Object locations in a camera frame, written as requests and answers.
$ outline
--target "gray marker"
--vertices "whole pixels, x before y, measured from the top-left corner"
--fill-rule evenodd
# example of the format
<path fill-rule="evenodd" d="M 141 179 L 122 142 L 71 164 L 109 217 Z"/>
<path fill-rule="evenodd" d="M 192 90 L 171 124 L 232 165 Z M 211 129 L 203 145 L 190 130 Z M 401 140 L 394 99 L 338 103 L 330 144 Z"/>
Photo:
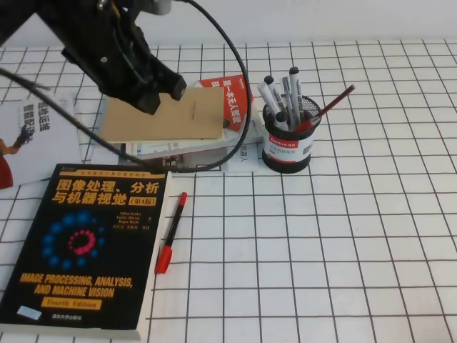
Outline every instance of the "gray marker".
<path fill-rule="evenodd" d="M 271 93 L 273 94 L 274 96 L 274 99 L 276 100 L 276 102 L 278 103 L 278 106 L 279 108 L 281 109 L 282 112 L 284 112 L 285 114 L 288 114 L 287 113 L 287 108 L 286 106 L 284 105 L 284 101 L 283 101 L 283 98 L 282 96 L 278 93 L 277 89 L 276 89 L 276 85 L 275 85 L 275 82 L 274 82 L 274 78 L 271 76 L 271 75 L 268 75 L 268 76 L 265 76 L 265 79 L 263 79 L 265 81 L 265 83 L 268 85 Z"/>
<path fill-rule="evenodd" d="M 273 94 L 271 93 L 269 87 L 266 85 L 265 82 L 258 84 L 257 89 L 260 95 L 262 96 L 263 100 L 265 101 L 265 104 L 268 106 L 270 113 L 273 114 L 274 117 L 276 117 L 278 113 L 282 112 L 281 108 L 276 102 L 276 99 L 274 98 Z"/>
<path fill-rule="evenodd" d="M 298 73 L 300 71 L 296 66 L 289 69 L 288 75 L 291 78 L 291 90 L 292 90 L 292 106 L 296 116 L 298 116 L 300 123 L 305 122 L 305 114 L 303 112 L 303 98 L 301 97 L 301 86 Z"/>
<path fill-rule="evenodd" d="M 298 117 L 293 115 L 293 107 L 291 101 L 291 86 L 288 84 L 288 77 L 285 76 L 281 79 L 281 83 L 283 84 L 284 96 L 286 97 L 286 105 L 288 108 L 288 118 L 291 122 L 291 129 L 295 129 L 300 122 L 298 121 Z"/>

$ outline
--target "robotic arm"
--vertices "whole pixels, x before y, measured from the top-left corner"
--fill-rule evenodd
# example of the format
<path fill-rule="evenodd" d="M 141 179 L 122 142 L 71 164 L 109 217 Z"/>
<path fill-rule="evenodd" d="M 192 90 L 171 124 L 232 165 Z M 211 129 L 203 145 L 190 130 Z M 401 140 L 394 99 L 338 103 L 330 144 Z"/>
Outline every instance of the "robotic arm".
<path fill-rule="evenodd" d="M 159 93 L 179 100 L 186 82 L 151 54 L 135 19 L 170 10 L 171 0 L 0 0 L 0 46 L 36 12 L 102 93 L 154 114 Z"/>

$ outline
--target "black mesh pen holder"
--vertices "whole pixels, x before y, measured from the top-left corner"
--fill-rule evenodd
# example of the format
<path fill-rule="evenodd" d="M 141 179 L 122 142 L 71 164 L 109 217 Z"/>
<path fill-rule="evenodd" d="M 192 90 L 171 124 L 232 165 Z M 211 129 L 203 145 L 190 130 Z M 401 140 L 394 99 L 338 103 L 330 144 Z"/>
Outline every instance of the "black mesh pen holder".
<path fill-rule="evenodd" d="M 303 109 L 312 116 L 321 110 L 314 100 L 304 95 Z M 262 150 L 262 159 L 265 164 L 275 172 L 284 174 L 293 174 L 305 169 L 311 160 L 314 132 L 321 122 L 307 131 L 285 131 L 277 128 L 274 120 L 268 114 L 269 110 L 265 105 L 263 120 L 266 132 L 263 137 Z"/>

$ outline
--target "red book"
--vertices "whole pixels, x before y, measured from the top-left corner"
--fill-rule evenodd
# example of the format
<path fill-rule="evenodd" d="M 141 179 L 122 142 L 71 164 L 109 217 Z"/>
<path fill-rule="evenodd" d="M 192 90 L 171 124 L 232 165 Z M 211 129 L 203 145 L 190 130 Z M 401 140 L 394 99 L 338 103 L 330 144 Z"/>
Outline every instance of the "red book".
<path fill-rule="evenodd" d="M 217 77 L 215 79 L 200 80 L 203 87 L 223 87 L 224 91 L 224 121 L 227 129 L 240 131 L 248 112 L 246 98 L 246 83 L 243 75 Z"/>

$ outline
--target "black book cover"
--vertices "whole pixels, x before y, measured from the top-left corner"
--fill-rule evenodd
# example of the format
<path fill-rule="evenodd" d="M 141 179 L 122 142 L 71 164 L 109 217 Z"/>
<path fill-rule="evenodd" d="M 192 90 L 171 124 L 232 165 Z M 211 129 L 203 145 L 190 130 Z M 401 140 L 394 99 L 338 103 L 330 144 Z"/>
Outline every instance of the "black book cover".
<path fill-rule="evenodd" d="M 0 323 L 136 329 L 166 181 L 136 167 L 57 165 Z"/>

